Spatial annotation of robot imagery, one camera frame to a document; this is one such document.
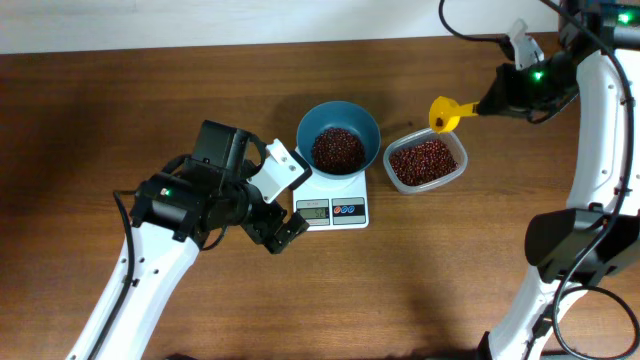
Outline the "blue plastic bowl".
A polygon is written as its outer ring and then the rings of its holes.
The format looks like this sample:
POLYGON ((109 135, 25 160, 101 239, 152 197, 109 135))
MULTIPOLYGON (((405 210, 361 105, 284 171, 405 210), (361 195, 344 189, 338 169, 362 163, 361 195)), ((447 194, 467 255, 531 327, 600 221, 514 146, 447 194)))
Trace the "blue plastic bowl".
POLYGON ((374 162, 381 147, 381 133, 374 117, 363 107, 329 101, 304 115, 296 143, 315 173, 342 180, 365 171, 374 162))

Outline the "red adzuki beans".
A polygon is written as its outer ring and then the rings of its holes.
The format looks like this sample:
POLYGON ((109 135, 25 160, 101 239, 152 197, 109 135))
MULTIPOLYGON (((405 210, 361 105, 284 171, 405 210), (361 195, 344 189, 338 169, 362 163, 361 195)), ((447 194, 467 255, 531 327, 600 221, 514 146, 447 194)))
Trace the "red adzuki beans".
MULTIPOLYGON (((345 129, 329 128, 314 141, 311 155, 315 166, 329 174, 346 175, 366 161, 361 140, 345 129)), ((458 168, 452 153, 441 140, 432 140, 397 150, 389 157, 396 177, 407 186, 419 186, 454 172, 458 168)))

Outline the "clear plastic bean container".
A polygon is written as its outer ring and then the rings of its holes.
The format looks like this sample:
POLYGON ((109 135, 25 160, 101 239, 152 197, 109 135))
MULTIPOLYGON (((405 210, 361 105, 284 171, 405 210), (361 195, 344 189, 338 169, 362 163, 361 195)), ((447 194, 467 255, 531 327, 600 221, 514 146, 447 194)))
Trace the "clear plastic bean container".
POLYGON ((458 178, 466 170, 468 155, 454 133, 423 129, 389 145, 383 163, 397 190, 413 195, 458 178))

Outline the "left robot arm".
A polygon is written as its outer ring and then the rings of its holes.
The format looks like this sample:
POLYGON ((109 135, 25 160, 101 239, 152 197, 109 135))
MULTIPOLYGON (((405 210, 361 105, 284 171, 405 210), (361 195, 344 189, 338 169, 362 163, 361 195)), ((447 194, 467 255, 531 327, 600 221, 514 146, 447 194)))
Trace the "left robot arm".
POLYGON ((277 202, 312 174, 279 141, 204 121, 194 150, 169 161, 133 191, 127 210, 114 198, 125 239, 118 262, 71 359, 138 359, 176 286, 213 232, 241 227, 257 245, 279 254, 309 225, 277 202))

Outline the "yellow plastic measuring scoop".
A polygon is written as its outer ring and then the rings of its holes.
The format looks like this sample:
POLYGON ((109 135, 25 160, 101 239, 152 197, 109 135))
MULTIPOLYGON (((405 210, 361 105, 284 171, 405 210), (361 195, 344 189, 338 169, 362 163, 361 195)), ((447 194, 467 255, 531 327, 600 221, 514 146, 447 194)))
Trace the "yellow plastic measuring scoop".
POLYGON ((440 96, 430 107, 429 127, 438 134, 452 132, 462 118, 477 116, 477 105, 478 102, 460 105, 451 98, 440 96))

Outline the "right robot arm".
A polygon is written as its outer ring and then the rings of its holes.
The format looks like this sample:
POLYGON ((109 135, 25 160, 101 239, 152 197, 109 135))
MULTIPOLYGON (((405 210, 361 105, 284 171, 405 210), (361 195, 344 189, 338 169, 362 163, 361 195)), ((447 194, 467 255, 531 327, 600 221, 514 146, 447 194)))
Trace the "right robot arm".
POLYGON ((537 359, 559 323, 601 280, 639 258, 639 9, 614 1, 560 1, 561 51, 503 65, 475 110, 542 123, 580 102, 579 145, 563 210, 527 229, 526 278, 508 314, 484 334, 481 359, 537 359))

